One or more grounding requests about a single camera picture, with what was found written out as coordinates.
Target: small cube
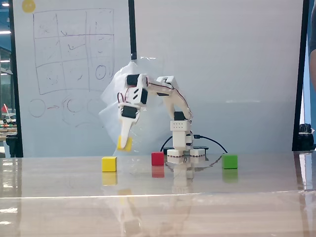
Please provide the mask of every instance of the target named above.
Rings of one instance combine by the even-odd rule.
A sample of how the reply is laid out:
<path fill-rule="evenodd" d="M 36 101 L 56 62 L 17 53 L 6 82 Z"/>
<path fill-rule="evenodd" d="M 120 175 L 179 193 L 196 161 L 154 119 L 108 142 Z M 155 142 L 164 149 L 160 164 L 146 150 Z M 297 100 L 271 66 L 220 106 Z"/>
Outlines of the small cube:
<path fill-rule="evenodd" d="M 102 172 L 116 172 L 117 157 L 103 157 L 102 158 Z"/>
<path fill-rule="evenodd" d="M 117 150 L 118 151 L 124 151 L 124 152 L 130 152 L 132 150 L 133 138 L 132 137 L 128 137 L 126 145 L 125 145 L 124 148 L 121 147 L 120 140 L 121 140 L 121 136 L 118 137 Z"/>
<path fill-rule="evenodd" d="M 163 152 L 153 152 L 152 153 L 152 165 L 164 165 Z"/>
<path fill-rule="evenodd" d="M 238 168 L 238 156 L 232 154 L 222 155 L 222 168 L 223 169 L 237 169 Z"/>

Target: red wire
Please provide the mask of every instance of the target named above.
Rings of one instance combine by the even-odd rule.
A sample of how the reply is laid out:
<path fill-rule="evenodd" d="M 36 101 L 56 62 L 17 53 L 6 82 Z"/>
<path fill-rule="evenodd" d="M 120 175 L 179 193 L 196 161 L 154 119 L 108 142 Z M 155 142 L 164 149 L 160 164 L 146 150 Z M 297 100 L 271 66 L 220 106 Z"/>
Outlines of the red wire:
<path fill-rule="evenodd" d="M 129 88 L 125 92 L 125 101 L 126 101 L 126 94 L 128 93 L 128 91 L 129 91 Z"/>
<path fill-rule="evenodd" d="M 121 92 L 119 92 L 119 93 L 118 93 L 118 95 L 117 95 L 118 102 L 120 103 L 120 101 L 119 101 L 119 95 L 121 95 L 121 97 L 122 97 L 122 101 L 123 101 L 123 102 L 125 102 L 125 101 L 124 101 L 124 98 L 123 98 L 123 94 L 122 94 Z"/>

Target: transparent plastic sheet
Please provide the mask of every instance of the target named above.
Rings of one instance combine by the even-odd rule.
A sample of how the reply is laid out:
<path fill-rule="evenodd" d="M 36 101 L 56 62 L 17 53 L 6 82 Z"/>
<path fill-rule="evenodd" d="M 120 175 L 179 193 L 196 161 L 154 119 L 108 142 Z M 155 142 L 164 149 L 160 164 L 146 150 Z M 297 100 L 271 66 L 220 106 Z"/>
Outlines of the transparent plastic sheet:
<path fill-rule="evenodd" d="M 99 115 L 108 135 L 115 144 L 118 142 L 121 130 L 117 94 L 124 89 L 126 76 L 128 74 L 148 74 L 156 80 L 163 76 L 162 70 L 156 67 L 156 64 L 158 61 L 154 58 L 143 57 L 131 61 L 114 75 L 113 80 L 101 95 L 101 99 L 107 106 Z M 170 117 L 161 98 L 149 94 L 146 107 L 141 109 L 139 120 L 136 125 L 132 126 L 129 136 L 133 138 L 132 151 L 116 150 L 115 156 L 147 155 L 160 150 L 165 140 L 171 136 Z"/>

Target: white robotic arm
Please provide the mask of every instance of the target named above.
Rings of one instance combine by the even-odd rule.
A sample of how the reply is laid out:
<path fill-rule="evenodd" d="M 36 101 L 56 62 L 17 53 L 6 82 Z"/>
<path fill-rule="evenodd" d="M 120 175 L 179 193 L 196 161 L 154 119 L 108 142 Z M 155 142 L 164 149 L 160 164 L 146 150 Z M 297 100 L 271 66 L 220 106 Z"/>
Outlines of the white robotic arm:
<path fill-rule="evenodd" d="M 170 123 L 174 150 L 168 150 L 168 155 L 180 157 L 183 155 L 183 151 L 190 150 L 191 154 L 200 156 L 201 151 L 197 153 L 196 150 L 192 150 L 191 122 L 193 114 L 186 99 L 180 93 L 174 76 L 159 77 L 157 81 L 151 81 L 146 74 L 126 77 L 125 89 L 118 93 L 118 118 L 122 123 L 118 147 L 124 148 L 126 146 L 129 131 L 132 125 L 137 123 L 140 108 L 146 105 L 149 93 L 163 98 L 170 118 L 174 120 Z M 176 112 L 174 106 L 179 107 L 182 111 Z"/>

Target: whiteboard drawing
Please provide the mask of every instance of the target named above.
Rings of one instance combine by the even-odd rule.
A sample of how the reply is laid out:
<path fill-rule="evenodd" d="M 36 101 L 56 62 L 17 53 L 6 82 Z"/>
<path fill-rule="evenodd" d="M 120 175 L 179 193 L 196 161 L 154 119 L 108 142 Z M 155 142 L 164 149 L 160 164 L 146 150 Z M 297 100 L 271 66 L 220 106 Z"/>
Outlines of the whiteboard drawing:
<path fill-rule="evenodd" d="M 30 102 L 30 114 L 40 118 L 45 111 L 58 111 L 74 127 L 98 121 L 104 107 L 99 96 L 114 75 L 114 10 L 37 12 L 33 24 L 41 99 Z M 45 102 L 45 95 L 57 91 L 66 94 Z"/>
<path fill-rule="evenodd" d="M 58 10 L 33 16 L 39 94 L 103 91 L 114 72 L 114 10 Z"/>

